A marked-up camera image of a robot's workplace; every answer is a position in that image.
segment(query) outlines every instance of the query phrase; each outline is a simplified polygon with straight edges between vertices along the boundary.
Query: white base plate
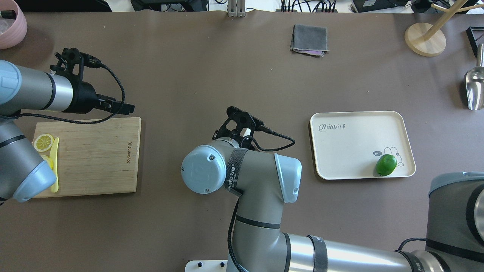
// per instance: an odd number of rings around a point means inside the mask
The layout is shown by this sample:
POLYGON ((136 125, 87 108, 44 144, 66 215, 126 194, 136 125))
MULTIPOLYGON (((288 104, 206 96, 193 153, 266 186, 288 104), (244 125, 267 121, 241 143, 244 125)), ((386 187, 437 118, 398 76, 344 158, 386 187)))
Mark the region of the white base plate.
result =
POLYGON ((415 173, 403 118, 394 111, 330 112, 311 117, 318 175, 326 180, 382 178, 375 165, 392 154, 398 165, 391 178, 415 173))
POLYGON ((189 261, 185 266, 185 272, 225 272, 227 269, 227 260, 199 260, 189 261))

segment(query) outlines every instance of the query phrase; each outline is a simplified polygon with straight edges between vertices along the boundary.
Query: black velcro strap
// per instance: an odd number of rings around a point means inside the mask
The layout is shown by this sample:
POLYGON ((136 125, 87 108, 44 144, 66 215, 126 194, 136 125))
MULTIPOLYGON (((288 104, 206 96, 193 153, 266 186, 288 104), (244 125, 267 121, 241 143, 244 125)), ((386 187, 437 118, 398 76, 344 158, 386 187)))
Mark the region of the black velcro strap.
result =
POLYGON ((52 78, 52 76, 48 73, 46 73, 48 76, 49 76, 49 79, 50 79, 50 83, 52 83, 52 94, 50 96, 50 100, 49 102, 47 103, 47 105, 43 108, 41 108, 40 110, 44 110, 48 107, 50 107, 50 105, 52 105, 52 102, 54 102, 54 98, 56 97, 56 82, 54 81, 54 79, 52 78))
POLYGON ((427 239, 426 246, 464 259, 484 263, 484 253, 427 239))
POLYGON ((237 190, 237 179, 247 150, 246 148, 235 148, 227 164, 224 188, 238 197, 242 196, 243 191, 237 190))
POLYGON ((474 217, 474 209, 476 207, 476 201, 481 192, 484 190, 484 184, 481 184, 477 186, 477 188, 470 194, 469 200, 467 201, 467 207, 466 207, 466 220, 467 220, 467 226, 469 227, 470 232, 474 236, 474 238, 481 244, 481 246, 484 246, 484 240, 482 239, 481 235, 479 234, 479 231, 477 230, 476 226, 476 218, 474 217))
POLYGON ((313 272, 328 272, 328 249, 321 237, 308 235, 314 246, 313 272))
POLYGON ((442 266, 442 269, 444 269, 444 272, 452 272, 449 265, 445 262, 445 260, 439 254, 432 252, 432 251, 427 251, 427 252, 432 254, 437 259, 437 261, 439 261, 440 265, 442 266))
POLYGON ((240 215, 237 215, 237 217, 235 219, 239 222, 242 222, 242 223, 245 223, 245 224, 248 224, 248 225, 251 225, 251 226, 255 226, 255 227, 281 228, 281 224, 264 223, 264 222, 260 222, 260 221, 247 219, 247 218, 242 217, 240 215))
POLYGON ((286 238, 286 267, 284 268, 284 272, 289 272, 289 265, 291 264, 291 240, 287 233, 283 232, 282 234, 286 238))
POLYGON ((395 250, 395 252, 402 254, 403 257, 407 259, 410 267, 412 268, 412 272, 425 272, 424 266, 422 265, 422 262, 420 262, 420 260, 417 258, 417 256, 410 252, 400 250, 395 250))
POLYGON ((8 145, 8 144, 11 144, 13 142, 17 142, 18 140, 21 140, 21 139, 25 139, 25 135, 19 135, 19 136, 15 136, 13 138, 10 138, 8 140, 5 140, 3 142, 0 143, 0 148, 8 145))

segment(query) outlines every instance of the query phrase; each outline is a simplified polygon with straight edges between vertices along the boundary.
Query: round wooden base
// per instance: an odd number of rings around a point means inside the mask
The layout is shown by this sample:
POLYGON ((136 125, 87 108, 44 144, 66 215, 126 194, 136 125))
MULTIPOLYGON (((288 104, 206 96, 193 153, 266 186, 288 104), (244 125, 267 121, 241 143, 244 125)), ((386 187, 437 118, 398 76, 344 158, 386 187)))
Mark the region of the round wooden base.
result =
POLYGON ((431 24, 417 23, 411 25, 405 31, 405 42, 415 53, 425 57, 435 57, 445 49, 445 36, 438 30, 428 40, 424 40, 424 35, 432 27, 431 24))

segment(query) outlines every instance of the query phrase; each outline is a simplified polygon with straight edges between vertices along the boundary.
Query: folded towel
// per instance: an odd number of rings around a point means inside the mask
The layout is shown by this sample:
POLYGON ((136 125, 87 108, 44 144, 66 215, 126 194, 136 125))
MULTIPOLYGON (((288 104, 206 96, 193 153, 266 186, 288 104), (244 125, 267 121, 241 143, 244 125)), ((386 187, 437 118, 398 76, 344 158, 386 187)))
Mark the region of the folded towel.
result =
POLYGON ((294 25, 291 50, 311 56, 324 56, 328 50, 328 29, 307 25, 294 25))

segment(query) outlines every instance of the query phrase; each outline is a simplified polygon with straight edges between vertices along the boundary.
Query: printed logo on cutting board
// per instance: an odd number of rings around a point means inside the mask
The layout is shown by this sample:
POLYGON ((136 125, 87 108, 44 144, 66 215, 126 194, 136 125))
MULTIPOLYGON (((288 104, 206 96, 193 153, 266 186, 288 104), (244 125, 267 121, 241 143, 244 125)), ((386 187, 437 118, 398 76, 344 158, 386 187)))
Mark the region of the printed logo on cutting board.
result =
POLYGON ((129 164, 131 161, 131 150, 132 150, 133 142, 128 142, 128 155, 126 156, 126 163, 129 164))
POLYGON ((321 124, 319 126, 319 131, 326 132, 333 129, 345 129, 346 124, 321 124))

